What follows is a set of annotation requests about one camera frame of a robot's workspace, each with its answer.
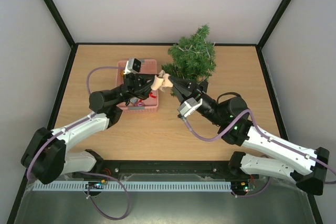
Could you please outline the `pink plastic basket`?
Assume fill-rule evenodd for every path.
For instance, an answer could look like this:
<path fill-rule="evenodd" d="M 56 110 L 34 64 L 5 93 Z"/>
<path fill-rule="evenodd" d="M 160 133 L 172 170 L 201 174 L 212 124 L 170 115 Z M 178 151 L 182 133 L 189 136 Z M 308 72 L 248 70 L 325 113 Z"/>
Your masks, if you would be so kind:
<path fill-rule="evenodd" d="M 157 72 L 157 62 L 155 59 L 140 59 L 142 61 L 140 73 L 152 73 Z M 159 106 L 159 92 L 152 91 L 152 93 L 157 96 L 156 99 L 148 97 L 146 100 L 141 100 L 144 106 L 138 107 L 137 103 L 126 105 L 124 102 L 118 104 L 118 107 L 123 110 L 124 113 L 141 113 L 141 112 L 156 112 Z"/>

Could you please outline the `beige felt ornament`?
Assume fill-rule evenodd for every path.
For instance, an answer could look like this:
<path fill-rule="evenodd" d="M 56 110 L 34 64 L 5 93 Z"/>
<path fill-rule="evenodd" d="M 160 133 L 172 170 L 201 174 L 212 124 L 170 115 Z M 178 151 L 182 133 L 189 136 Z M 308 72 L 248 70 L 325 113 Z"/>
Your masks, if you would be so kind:
<path fill-rule="evenodd" d="M 153 91 L 161 90 L 164 91 L 165 88 L 172 88 L 173 83 L 169 80 L 169 74 L 164 70 L 161 70 L 159 74 L 154 77 L 154 81 L 151 85 Z"/>

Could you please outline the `small green christmas tree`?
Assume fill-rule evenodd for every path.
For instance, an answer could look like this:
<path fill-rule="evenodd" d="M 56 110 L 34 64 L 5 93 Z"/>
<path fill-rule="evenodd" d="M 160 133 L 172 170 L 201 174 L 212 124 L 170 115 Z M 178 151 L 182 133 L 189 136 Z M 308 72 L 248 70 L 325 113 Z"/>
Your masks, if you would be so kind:
<path fill-rule="evenodd" d="M 209 34 L 210 34 L 210 27 L 208 24 L 205 24 L 200 26 L 197 29 L 197 31 L 191 34 L 190 36 L 188 37 L 183 36 L 183 37 L 190 40 L 205 39 L 209 41 L 207 39 Z M 162 70 L 164 70 L 171 76 L 193 80 L 196 81 L 197 83 L 200 83 L 202 81 L 209 80 L 209 78 L 215 72 L 216 69 L 215 58 L 211 59 L 207 58 L 205 55 L 195 55 L 193 53 L 187 53 L 187 54 L 180 53 L 177 56 L 174 56 L 170 54 L 169 49 L 167 53 L 172 58 L 172 61 L 161 65 L 161 67 Z"/>

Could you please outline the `clear led string lights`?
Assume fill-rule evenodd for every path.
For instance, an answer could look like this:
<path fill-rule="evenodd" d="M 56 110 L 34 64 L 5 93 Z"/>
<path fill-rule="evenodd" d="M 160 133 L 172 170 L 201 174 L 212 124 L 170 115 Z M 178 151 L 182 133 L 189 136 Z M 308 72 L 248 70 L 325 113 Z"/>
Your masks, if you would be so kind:
<path fill-rule="evenodd" d="M 178 54 L 193 53 L 195 55 L 205 55 L 207 58 L 215 58 L 215 43 L 201 40 L 190 40 L 185 37 L 181 38 L 178 43 L 174 44 L 170 49 L 170 54 L 177 56 Z"/>

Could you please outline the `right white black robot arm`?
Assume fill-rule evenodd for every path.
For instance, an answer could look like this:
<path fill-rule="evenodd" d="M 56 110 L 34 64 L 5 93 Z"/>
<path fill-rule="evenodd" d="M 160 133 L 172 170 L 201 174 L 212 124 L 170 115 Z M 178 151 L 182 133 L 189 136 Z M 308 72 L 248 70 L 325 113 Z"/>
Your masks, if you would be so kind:
<path fill-rule="evenodd" d="M 279 178 L 295 184 L 302 191 L 321 196 L 328 167 L 329 151 L 323 147 L 311 149 L 288 142 L 263 130 L 240 94 L 229 92 L 230 99 L 220 102 L 207 93 L 208 83 L 169 77 L 173 92 L 180 101 L 179 118 L 189 131 L 204 142 L 222 139 L 231 145 L 257 150 L 265 157 L 235 152 L 229 162 L 229 172 L 239 178 L 244 174 Z M 218 126 L 217 136 L 198 135 L 187 117 L 193 112 Z"/>

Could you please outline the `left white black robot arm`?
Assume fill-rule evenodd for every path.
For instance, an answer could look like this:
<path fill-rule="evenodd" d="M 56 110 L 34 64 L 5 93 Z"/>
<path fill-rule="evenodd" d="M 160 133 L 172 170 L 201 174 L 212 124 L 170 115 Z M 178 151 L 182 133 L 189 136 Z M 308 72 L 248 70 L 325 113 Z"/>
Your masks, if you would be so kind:
<path fill-rule="evenodd" d="M 27 179 L 49 184 L 63 174 L 92 171 L 96 156 L 89 151 L 70 153 L 70 150 L 91 135 L 114 126 L 122 114 L 118 104 L 132 98 L 145 100 L 162 82 L 158 74 L 128 73 L 123 77 L 123 84 L 89 95 L 91 113 L 88 115 L 57 129 L 38 129 L 21 158 Z"/>

